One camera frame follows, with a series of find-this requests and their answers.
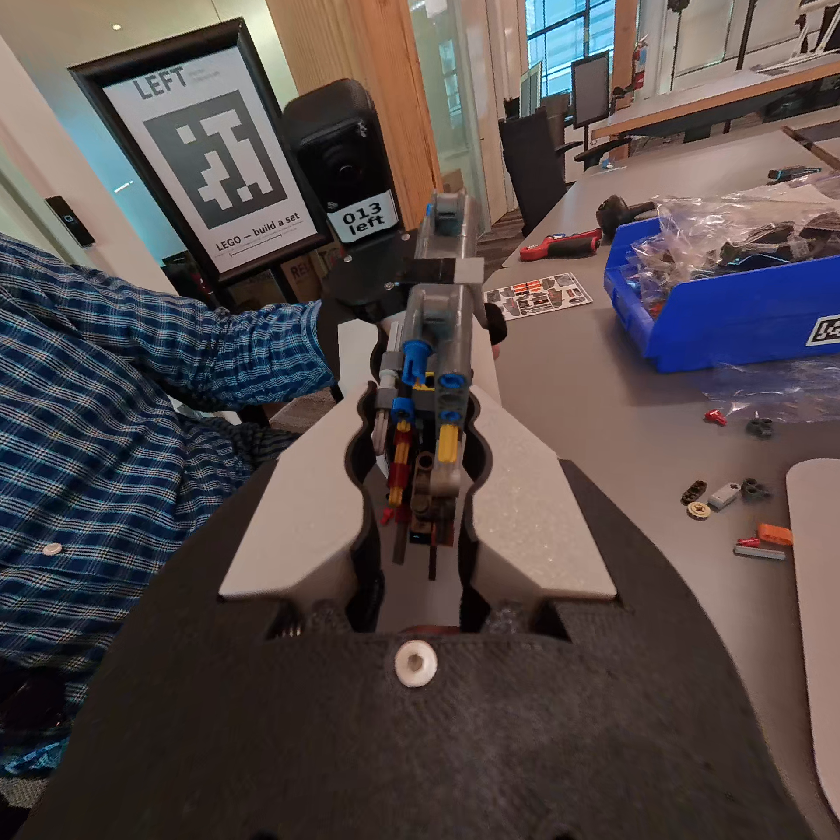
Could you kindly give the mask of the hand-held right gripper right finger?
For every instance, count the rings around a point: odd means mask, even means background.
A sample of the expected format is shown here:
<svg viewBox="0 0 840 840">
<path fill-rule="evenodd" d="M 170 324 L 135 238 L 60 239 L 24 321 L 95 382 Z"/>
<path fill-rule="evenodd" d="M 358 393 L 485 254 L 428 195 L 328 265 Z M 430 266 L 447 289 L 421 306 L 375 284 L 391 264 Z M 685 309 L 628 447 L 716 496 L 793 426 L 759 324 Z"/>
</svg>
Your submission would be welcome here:
<svg viewBox="0 0 840 840">
<path fill-rule="evenodd" d="M 551 602 L 617 598 L 560 458 L 477 385 L 462 466 L 469 487 L 458 534 L 461 631 L 480 631 L 506 606 L 532 626 Z"/>
</svg>

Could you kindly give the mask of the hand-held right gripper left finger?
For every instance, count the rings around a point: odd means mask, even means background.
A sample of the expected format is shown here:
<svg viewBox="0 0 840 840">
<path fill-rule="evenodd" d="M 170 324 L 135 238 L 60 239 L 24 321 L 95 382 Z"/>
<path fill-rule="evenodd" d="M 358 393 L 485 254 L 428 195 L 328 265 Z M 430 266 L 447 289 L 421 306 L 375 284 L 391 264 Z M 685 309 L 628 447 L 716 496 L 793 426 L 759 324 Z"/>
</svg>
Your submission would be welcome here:
<svg viewBox="0 0 840 840">
<path fill-rule="evenodd" d="M 375 467 L 376 385 L 355 387 L 277 460 L 220 584 L 225 602 L 272 600 L 306 616 L 321 602 L 372 633 L 385 593 L 364 480 Z"/>
</svg>

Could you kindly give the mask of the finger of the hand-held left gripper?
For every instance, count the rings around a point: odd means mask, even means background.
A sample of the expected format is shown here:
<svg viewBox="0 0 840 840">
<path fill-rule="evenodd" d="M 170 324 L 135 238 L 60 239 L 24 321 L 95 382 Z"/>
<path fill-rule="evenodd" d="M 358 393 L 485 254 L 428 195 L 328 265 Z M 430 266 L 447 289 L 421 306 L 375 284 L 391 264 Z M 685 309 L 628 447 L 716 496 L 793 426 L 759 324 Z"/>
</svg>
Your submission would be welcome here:
<svg viewBox="0 0 840 840">
<path fill-rule="evenodd" d="M 351 396 L 358 388 L 370 382 L 379 384 L 380 363 L 375 361 L 382 340 L 387 333 L 379 323 L 362 320 L 342 322 L 338 327 L 339 379 L 337 393 L 341 399 Z"/>
<path fill-rule="evenodd" d="M 486 327 L 472 319 L 471 369 L 472 382 L 501 405 L 497 376 L 497 357 L 505 340 L 505 319 L 502 310 L 486 308 Z"/>
</svg>

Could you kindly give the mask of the lego car chassis model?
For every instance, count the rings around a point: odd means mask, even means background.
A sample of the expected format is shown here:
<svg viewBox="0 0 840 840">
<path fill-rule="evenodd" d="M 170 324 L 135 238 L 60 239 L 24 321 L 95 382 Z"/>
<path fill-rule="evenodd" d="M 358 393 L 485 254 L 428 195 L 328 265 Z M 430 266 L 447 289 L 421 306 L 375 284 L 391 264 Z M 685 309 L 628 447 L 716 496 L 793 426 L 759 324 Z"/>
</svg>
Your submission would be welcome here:
<svg viewBox="0 0 840 840">
<path fill-rule="evenodd" d="M 464 188 L 429 199 L 414 257 L 393 284 L 406 304 L 388 332 L 375 394 L 371 438 L 385 464 L 382 522 L 395 525 L 392 561 L 403 564 L 410 544 L 426 548 L 430 581 L 438 550 L 455 544 L 473 328 L 487 328 L 478 221 Z"/>
</svg>

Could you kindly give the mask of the person's left forearm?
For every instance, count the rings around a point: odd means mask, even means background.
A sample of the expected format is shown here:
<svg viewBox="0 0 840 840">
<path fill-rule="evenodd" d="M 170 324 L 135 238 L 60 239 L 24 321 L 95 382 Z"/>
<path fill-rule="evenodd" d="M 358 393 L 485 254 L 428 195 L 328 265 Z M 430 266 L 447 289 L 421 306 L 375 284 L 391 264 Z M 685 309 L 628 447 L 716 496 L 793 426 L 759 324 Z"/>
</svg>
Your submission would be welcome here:
<svg viewBox="0 0 840 840">
<path fill-rule="evenodd" d="M 151 379 L 168 396 L 206 412 L 241 412 L 333 389 L 346 314 L 331 300 L 235 315 L 216 310 L 207 327 L 180 345 L 185 370 Z"/>
</svg>

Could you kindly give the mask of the cardboard box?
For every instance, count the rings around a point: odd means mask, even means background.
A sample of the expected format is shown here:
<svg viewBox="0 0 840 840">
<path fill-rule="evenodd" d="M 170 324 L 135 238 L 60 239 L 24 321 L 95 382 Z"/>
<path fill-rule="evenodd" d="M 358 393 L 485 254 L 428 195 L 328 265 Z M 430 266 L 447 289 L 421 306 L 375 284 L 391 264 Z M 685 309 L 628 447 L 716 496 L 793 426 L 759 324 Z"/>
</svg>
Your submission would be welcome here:
<svg viewBox="0 0 840 840">
<path fill-rule="evenodd" d="M 266 269 L 228 289 L 237 312 L 257 310 L 269 305 L 320 299 L 322 283 L 337 260 L 341 259 L 336 245 L 317 248 L 291 259 L 274 269 Z"/>
</svg>

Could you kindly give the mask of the sticker sheet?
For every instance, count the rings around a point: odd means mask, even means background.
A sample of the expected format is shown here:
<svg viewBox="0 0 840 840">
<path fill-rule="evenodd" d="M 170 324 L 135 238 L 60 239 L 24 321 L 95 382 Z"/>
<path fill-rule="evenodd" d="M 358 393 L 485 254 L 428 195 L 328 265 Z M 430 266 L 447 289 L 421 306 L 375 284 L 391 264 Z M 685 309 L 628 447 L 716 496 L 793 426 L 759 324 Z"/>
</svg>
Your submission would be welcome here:
<svg viewBox="0 0 840 840">
<path fill-rule="evenodd" d="M 487 290 L 484 298 L 501 311 L 507 322 L 592 304 L 592 297 L 571 273 Z"/>
</svg>

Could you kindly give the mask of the red and black tool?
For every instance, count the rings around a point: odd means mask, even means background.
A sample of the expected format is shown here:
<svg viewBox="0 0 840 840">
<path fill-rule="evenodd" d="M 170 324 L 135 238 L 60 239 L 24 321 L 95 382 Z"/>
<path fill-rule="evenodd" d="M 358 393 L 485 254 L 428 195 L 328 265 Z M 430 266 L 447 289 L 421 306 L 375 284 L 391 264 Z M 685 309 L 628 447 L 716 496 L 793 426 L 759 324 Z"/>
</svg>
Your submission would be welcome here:
<svg viewBox="0 0 840 840">
<path fill-rule="evenodd" d="M 593 256 L 601 242 L 602 230 L 599 227 L 577 234 L 552 234 L 537 245 L 520 247 L 518 255 L 521 262 L 578 259 Z"/>
</svg>

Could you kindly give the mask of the person's blue plaid shirt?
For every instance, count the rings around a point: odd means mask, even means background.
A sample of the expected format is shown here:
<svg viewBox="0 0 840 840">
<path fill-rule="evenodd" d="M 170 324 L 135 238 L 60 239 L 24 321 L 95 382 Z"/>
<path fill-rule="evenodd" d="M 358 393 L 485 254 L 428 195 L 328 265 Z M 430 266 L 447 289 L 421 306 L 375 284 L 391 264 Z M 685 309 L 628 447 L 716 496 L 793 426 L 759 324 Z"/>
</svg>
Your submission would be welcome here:
<svg viewBox="0 0 840 840">
<path fill-rule="evenodd" d="M 217 309 L 1 250 L 2 777 L 37 778 L 153 578 L 292 438 L 185 415 L 152 381 Z"/>
</svg>

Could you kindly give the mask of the blue plastic bin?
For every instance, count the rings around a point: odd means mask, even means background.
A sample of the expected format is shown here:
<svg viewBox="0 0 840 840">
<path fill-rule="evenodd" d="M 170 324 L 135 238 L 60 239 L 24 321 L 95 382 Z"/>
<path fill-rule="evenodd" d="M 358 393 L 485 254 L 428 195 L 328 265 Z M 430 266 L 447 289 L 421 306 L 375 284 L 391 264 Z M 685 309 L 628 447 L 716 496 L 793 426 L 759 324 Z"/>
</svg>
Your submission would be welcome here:
<svg viewBox="0 0 840 840">
<path fill-rule="evenodd" d="M 838 353 L 838 256 L 689 281 L 652 319 L 623 271 L 631 245 L 658 231 L 653 218 L 619 227 L 603 281 L 629 339 L 657 372 Z"/>
</svg>

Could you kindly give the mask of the clear plastic bag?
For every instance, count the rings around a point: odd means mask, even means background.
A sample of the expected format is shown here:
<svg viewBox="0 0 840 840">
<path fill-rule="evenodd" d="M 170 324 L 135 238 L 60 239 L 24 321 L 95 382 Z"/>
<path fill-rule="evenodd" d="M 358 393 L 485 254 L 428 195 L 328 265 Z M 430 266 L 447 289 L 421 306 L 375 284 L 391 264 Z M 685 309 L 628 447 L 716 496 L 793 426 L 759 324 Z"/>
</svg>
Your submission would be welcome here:
<svg viewBox="0 0 840 840">
<path fill-rule="evenodd" d="M 839 419 L 838 355 L 760 364 L 724 364 L 698 372 L 694 383 L 728 418 L 780 424 Z"/>
</svg>

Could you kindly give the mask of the white curved board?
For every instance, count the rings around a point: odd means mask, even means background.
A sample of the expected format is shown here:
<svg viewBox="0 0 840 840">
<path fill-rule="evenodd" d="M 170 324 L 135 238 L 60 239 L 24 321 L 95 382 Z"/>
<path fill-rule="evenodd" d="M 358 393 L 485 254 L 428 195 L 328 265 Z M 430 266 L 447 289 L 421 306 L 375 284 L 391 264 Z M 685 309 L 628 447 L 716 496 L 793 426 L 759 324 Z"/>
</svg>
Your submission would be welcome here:
<svg viewBox="0 0 840 840">
<path fill-rule="evenodd" d="M 796 464 L 785 485 L 815 771 L 839 816 L 839 461 Z"/>
</svg>

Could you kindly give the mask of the computer monitor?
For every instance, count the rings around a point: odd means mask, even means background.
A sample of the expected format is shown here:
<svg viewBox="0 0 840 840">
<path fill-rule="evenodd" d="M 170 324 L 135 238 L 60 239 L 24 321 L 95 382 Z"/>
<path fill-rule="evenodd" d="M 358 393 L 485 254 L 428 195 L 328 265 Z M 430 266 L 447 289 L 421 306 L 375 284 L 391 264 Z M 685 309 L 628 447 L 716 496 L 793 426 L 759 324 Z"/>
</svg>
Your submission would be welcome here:
<svg viewBox="0 0 840 840">
<path fill-rule="evenodd" d="M 572 62 L 571 99 L 576 129 L 606 119 L 611 100 L 609 50 Z"/>
</svg>

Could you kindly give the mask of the wooden top desk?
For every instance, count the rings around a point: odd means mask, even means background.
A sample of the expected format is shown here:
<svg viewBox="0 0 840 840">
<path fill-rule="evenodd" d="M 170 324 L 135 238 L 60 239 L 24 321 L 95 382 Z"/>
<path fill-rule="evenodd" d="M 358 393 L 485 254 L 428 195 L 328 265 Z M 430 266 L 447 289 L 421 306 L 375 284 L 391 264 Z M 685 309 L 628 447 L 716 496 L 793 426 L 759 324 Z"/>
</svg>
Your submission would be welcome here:
<svg viewBox="0 0 840 840">
<path fill-rule="evenodd" d="M 666 137 L 686 130 L 703 130 L 758 111 L 789 91 L 838 73 L 837 52 L 783 67 L 773 74 L 739 70 L 698 87 L 661 94 L 618 109 L 591 127 L 591 139 L 602 142 L 626 135 Z"/>
</svg>

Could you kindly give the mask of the black wall card reader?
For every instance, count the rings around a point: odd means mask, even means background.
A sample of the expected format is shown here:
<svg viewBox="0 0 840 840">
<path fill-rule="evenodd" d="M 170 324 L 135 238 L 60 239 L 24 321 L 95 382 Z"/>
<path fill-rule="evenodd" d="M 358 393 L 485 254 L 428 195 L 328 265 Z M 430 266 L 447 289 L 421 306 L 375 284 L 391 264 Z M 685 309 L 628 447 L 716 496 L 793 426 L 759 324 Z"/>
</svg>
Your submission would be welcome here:
<svg viewBox="0 0 840 840">
<path fill-rule="evenodd" d="M 86 249 L 96 244 L 95 238 L 62 196 L 47 197 L 45 202 L 81 248 Z"/>
</svg>

